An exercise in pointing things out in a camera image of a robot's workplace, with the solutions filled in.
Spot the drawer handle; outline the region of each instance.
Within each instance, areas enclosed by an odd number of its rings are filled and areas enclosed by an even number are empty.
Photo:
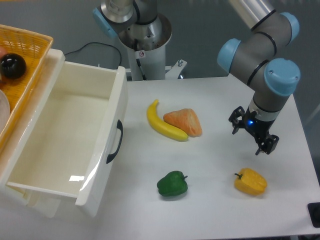
[[[118,120],[118,122],[116,124],[116,128],[121,131],[119,145],[118,145],[118,148],[116,149],[116,151],[114,153],[108,155],[108,157],[106,158],[106,164],[110,163],[116,157],[116,155],[119,152],[120,146],[121,146],[122,137],[124,135],[124,127],[123,127],[122,122],[120,120]]]

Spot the warning sticker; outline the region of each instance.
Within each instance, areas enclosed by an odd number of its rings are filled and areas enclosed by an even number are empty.
[[[143,59],[146,57],[146,52],[144,50],[134,52],[135,59]]]

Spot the orange basket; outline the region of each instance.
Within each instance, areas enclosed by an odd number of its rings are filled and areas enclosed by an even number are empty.
[[[0,150],[23,113],[52,43],[53,38],[50,36],[0,24],[0,46],[9,53],[19,54],[26,63],[26,72],[22,77],[7,79],[2,76],[0,82],[0,90],[4,92],[10,104],[9,120],[0,133]]]

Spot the gray wall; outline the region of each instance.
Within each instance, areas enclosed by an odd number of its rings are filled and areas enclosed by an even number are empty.
[[[320,176],[320,114],[308,119],[320,103],[320,0],[271,0],[279,12],[289,12],[300,22],[300,34],[278,53],[294,61],[302,79],[295,93],[297,107],[318,176]],[[103,42],[118,47],[122,65],[129,67],[126,51],[117,39],[110,40],[92,18],[100,0],[25,0],[1,2],[0,24],[28,29],[54,38],[53,48],[64,53],[88,42]],[[172,38],[166,48],[166,63],[184,59],[187,78],[226,76],[217,64],[221,46],[231,38],[245,41],[250,31],[226,0],[158,0],[158,10],[172,24]],[[114,69],[118,53],[109,47],[91,45],[67,56],[67,61]]]

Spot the yellow banana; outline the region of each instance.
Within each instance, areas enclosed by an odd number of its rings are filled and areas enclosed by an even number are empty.
[[[154,102],[148,107],[146,111],[146,117],[151,127],[154,130],[156,130],[158,133],[168,138],[171,138],[177,141],[186,141],[188,139],[188,134],[186,134],[180,128],[172,126],[166,123],[165,121],[163,121],[160,117],[158,117],[157,115],[158,102],[159,102],[158,99],[154,100]]]

